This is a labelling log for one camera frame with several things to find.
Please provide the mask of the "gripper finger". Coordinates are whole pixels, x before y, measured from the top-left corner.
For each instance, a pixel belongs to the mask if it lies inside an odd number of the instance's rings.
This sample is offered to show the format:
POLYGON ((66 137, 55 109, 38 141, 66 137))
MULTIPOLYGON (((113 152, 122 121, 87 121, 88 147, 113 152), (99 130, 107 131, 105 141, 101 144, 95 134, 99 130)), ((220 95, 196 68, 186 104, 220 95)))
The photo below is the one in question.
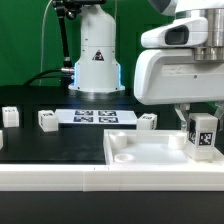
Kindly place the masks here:
POLYGON ((219 121, 224 120, 224 101, 217 101, 216 105, 216 112, 215 117, 219 119, 219 121))
POLYGON ((188 103, 178 103, 175 105, 175 111, 181 120, 181 130, 187 132, 189 130, 189 115, 190 105, 188 103))

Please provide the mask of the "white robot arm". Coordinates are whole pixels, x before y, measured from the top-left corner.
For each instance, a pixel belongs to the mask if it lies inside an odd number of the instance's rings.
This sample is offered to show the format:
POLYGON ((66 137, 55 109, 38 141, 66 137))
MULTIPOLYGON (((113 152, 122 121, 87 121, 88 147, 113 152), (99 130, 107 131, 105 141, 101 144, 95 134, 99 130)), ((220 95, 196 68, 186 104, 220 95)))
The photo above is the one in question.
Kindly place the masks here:
MULTIPOLYGON (((134 95, 145 105, 174 104, 189 126, 194 102, 214 101, 224 127, 224 0, 148 0, 168 25, 142 34, 134 95)), ((73 88, 87 94, 108 93, 119 85, 114 56, 115 24, 95 3, 82 5, 81 56, 73 88)))

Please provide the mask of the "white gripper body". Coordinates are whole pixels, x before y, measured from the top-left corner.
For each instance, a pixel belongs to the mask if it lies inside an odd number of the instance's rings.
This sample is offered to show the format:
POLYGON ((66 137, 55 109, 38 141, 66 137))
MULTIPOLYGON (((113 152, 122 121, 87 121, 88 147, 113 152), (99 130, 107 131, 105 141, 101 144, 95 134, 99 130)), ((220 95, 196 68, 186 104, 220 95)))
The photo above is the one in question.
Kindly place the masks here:
POLYGON ((134 96, 145 104, 224 99, 224 18, 193 16, 142 34, 134 96))

